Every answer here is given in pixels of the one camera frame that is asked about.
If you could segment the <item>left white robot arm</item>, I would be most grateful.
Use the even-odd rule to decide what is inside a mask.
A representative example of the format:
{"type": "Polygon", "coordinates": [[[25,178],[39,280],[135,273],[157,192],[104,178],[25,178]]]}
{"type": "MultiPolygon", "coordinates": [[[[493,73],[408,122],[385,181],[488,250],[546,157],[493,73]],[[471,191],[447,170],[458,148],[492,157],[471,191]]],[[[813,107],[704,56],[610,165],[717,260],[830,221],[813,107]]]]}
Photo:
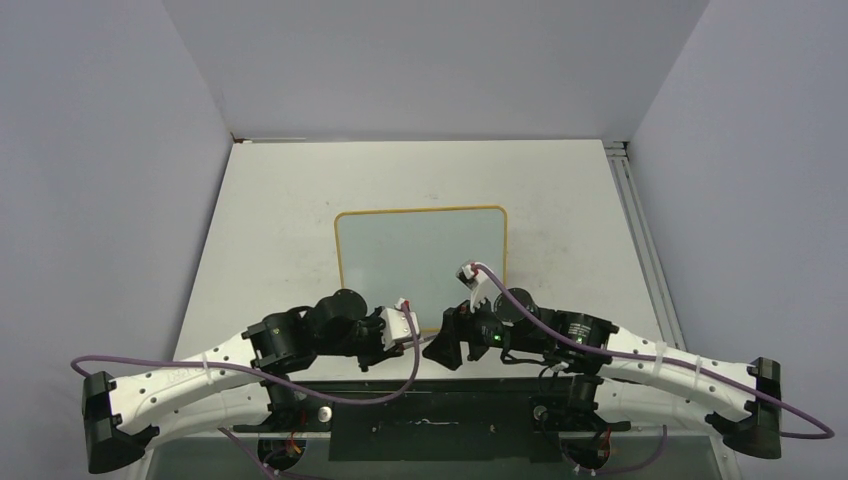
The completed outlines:
{"type": "Polygon", "coordinates": [[[142,361],[87,355],[72,360],[83,377],[82,418],[87,468],[104,474],[139,461],[145,453],[194,433],[257,426],[290,428],[303,397],[330,404],[379,405],[400,397],[412,378],[382,397],[333,396],[292,382],[290,374],[320,356],[353,357],[362,371],[403,355],[411,343],[413,366],[421,362],[420,328],[407,300],[367,307],[355,291],[340,289],[314,306],[269,314],[226,341],[181,361],[142,361]],[[85,362],[147,367],[116,377],[90,373],[85,362]]]}

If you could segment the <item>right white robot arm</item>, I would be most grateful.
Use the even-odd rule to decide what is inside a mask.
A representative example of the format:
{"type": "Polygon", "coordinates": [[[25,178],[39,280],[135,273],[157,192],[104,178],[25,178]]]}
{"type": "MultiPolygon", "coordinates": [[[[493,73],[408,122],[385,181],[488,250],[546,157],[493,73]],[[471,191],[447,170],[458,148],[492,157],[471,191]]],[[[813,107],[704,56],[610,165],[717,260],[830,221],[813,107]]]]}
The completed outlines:
{"type": "Polygon", "coordinates": [[[705,358],[652,341],[589,314],[538,306],[521,288],[474,296],[443,313],[425,358],[456,371],[496,350],[503,364],[539,364],[573,375],[569,421],[677,423],[717,434],[730,449],[782,455],[781,366],[705,358]]]}

